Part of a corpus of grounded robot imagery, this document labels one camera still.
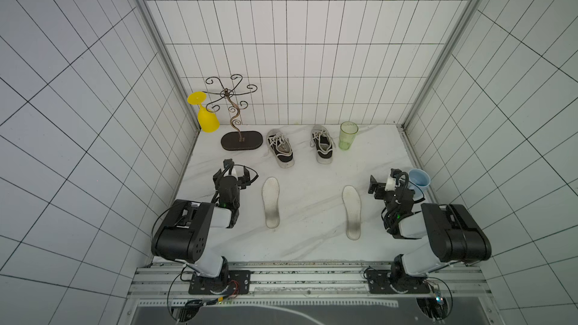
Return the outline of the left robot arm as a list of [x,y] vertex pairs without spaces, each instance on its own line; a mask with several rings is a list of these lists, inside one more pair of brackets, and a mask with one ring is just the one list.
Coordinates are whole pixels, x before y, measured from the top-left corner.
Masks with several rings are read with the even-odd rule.
[[240,209],[240,191],[251,186],[258,173],[232,159],[212,177],[215,194],[208,203],[176,200],[155,224],[151,252],[156,257],[184,266],[183,281],[190,283],[189,294],[214,294],[223,298],[248,293],[251,272],[232,271],[225,257],[206,249],[209,230],[232,229]]

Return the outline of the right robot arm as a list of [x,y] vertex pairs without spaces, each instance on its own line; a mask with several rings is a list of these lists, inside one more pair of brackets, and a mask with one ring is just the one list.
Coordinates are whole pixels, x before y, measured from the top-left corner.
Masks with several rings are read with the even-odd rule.
[[428,275],[455,263],[488,260],[488,237],[463,205],[427,203],[430,176],[420,169],[392,169],[387,181],[370,177],[368,194],[382,200],[385,230],[395,239],[427,242],[394,258],[389,269],[364,271],[370,293],[426,294],[433,290]]

